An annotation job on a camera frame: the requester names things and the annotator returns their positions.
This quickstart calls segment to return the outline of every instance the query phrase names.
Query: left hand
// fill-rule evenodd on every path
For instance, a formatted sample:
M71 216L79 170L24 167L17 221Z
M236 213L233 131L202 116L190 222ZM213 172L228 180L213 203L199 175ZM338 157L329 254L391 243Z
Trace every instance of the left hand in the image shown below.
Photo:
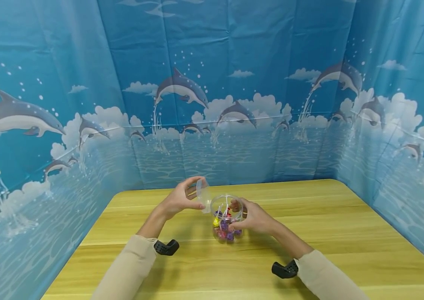
M195 176L185 179L179 183L171 193L165 197L164 201L159 203L157 209L161 211L167 220L170 220L177 213L186 208L204 209L204 205L197 201L191 201L196 196L196 186L191 186L199 180L205 180L202 176Z

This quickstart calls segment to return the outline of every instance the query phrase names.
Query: wall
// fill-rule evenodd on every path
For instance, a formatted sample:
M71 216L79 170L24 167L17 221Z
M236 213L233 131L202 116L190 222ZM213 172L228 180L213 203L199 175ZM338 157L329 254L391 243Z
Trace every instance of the wall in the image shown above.
M424 4L0 1L0 299L196 174L338 178L424 253Z

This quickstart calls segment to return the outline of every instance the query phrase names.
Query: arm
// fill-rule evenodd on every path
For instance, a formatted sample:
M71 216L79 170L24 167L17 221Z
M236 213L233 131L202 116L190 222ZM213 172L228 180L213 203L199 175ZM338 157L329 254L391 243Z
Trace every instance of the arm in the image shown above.
M321 300L367 300L363 291L351 281L347 275L309 244L300 239L256 203L241 199L244 205L244 216L247 218L229 225L229 230L251 229L270 234L287 253L295 259L299 267L298 277L306 287Z
M203 209L192 202L195 187L203 177L192 177L181 183L149 215L137 234L132 236L99 283L91 300L131 300L155 262L154 244L165 222L185 208Z

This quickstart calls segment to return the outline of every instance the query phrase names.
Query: sleeve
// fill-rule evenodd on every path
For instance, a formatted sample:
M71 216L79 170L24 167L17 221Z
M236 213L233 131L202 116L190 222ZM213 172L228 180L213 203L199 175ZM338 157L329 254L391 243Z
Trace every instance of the sleeve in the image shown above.
M105 273L91 300L131 300L155 262L157 254L153 246L156 241L132 236Z
M317 250L295 260L298 277L320 300L367 300L369 297Z

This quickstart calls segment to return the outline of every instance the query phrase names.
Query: yellow candy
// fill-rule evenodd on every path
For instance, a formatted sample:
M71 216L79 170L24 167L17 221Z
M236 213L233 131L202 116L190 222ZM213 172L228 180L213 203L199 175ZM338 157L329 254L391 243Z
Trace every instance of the yellow candy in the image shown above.
M213 221L212 225L213 225L213 227L219 227L219 225L220 225L219 218L217 218L217 217L216 217L216 218L214 219L214 221Z

